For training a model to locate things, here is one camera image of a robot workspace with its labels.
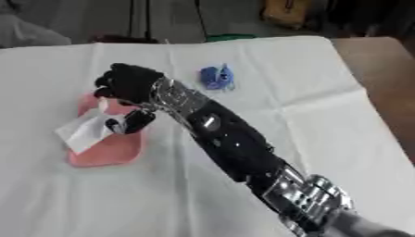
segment robotic hand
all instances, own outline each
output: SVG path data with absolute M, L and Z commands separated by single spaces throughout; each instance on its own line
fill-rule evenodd
M 95 96 L 139 107 L 122 125 L 127 133 L 145 127 L 157 110 L 170 114 L 225 173 L 244 182 L 296 236 L 361 236 L 384 230 L 348 211 L 353 208 L 351 199 L 340 188 L 319 175 L 303 177 L 275 156 L 272 146 L 243 119 L 179 81 L 152 69 L 114 64 L 95 84 Z M 115 130 L 119 124 L 107 125 Z M 362 221 L 375 226 L 372 232 L 353 229 Z

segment blue plush toy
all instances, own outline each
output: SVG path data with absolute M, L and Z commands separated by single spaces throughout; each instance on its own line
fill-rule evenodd
M 221 69 L 208 67 L 200 70 L 200 80 L 208 90 L 234 89 L 233 73 L 226 64 Z

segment black cable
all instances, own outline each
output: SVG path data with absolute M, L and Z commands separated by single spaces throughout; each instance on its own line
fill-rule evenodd
M 128 31 L 127 36 L 132 37 L 132 26 L 134 23 L 134 9 L 135 9 L 135 0 L 130 0 L 130 13 L 129 13 L 129 19 L 128 19 Z
M 145 0 L 145 38 L 151 41 L 151 16 L 150 16 L 150 0 Z
M 203 35 L 205 36 L 205 41 L 208 39 L 208 32 L 206 31 L 205 21 L 203 20 L 202 13 L 200 12 L 200 0 L 195 0 L 195 6 L 197 11 L 197 16 L 199 17 L 200 25 L 202 26 Z
M 21 9 L 21 6 L 17 3 L 13 3 L 12 0 L 6 0 L 6 3 L 8 4 L 8 7 L 10 7 L 15 12 L 19 12 Z

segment white cloth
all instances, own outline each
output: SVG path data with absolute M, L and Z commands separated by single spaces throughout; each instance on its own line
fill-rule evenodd
M 358 212 L 415 232 L 415 172 L 330 42 L 319 37 L 214 44 L 93 44 L 0 51 L 0 235 L 293 236 L 167 115 L 128 165 L 73 168 L 53 130 L 109 65 L 158 69 L 203 90 L 227 63 L 236 89 L 206 92 L 256 127 L 301 172 L 344 188 Z
M 31 24 L 12 14 L 0 14 L 0 48 L 69 44 L 70 38 L 57 32 Z

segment pink bowl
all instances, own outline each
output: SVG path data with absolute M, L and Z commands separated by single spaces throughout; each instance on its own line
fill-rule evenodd
M 78 116 L 91 108 L 98 107 L 98 100 L 92 95 L 85 95 L 78 105 Z M 134 106 L 121 106 L 116 99 L 108 99 L 109 115 L 128 114 Z M 99 167 L 124 164 L 134 160 L 141 150 L 141 133 L 122 135 L 111 134 L 90 149 L 76 155 L 69 150 L 69 162 L 74 167 Z

